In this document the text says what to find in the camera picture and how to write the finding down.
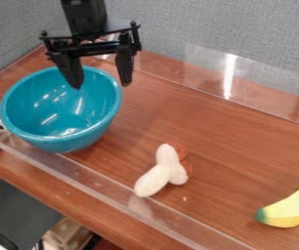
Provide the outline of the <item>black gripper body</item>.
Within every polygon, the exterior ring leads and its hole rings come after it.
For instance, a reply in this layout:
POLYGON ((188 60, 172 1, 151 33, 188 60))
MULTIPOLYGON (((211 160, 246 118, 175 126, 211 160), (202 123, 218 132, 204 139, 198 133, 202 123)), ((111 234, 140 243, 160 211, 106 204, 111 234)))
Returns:
POLYGON ((140 24, 107 15, 104 0, 62 0, 70 33, 40 33, 47 57, 55 63, 72 63, 80 57, 118 54, 127 49, 130 56, 143 49, 140 24))

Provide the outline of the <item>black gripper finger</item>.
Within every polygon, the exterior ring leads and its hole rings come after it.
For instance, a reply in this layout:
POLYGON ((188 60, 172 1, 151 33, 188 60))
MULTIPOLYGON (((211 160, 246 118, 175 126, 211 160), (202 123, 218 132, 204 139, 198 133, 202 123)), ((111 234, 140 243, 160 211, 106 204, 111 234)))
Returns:
POLYGON ((116 66, 122 85, 130 86, 134 78, 134 55, 128 46, 122 46, 116 51, 116 66))
POLYGON ((52 54, 52 59, 70 85, 80 90, 86 81, 82 60, 60 52, 52 54))

